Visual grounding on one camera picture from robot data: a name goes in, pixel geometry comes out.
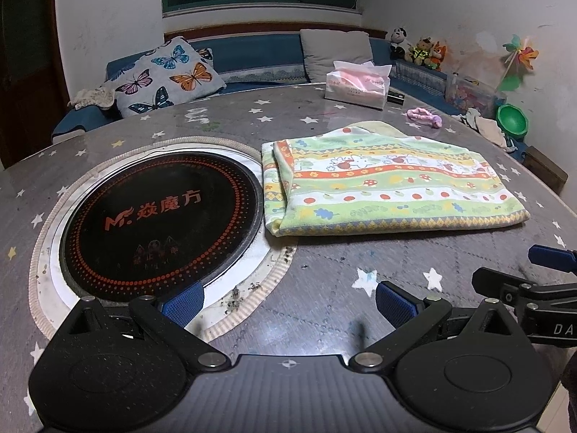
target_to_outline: plastic tissue package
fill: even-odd
[[[334,62],[327,74],[325,98],[383,110],[389,92],[391,65],[376,67],[373,62],[362,65]]]

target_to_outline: patterned baby blanket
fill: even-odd
[[[530,217],[479,153],[383,122],[266,143],[263,170],[275,236],[483,229]]]

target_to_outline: pink butterfly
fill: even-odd
[[[150,83],[152,83],[152,78],[150,77],[150,71],[146,69],[137,79],[134,79],[134,81],[118,86],[116,91],[127,95],[133,95],[138,92],[139,88],[146,88]]]

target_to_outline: panda plush toy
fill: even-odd
[[[404,59],[405,49],[399,44],[407,37],[407,32],[402,27],[397,27],[391,34],[391,60]]]

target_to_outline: pink toy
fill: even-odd
[[[442,126],[442,120],[438,115],[433,115],[427,109],[423,109],[422,107],[409,109],[405,115],[410,121],[430,122],[432,128],[441,128]]]

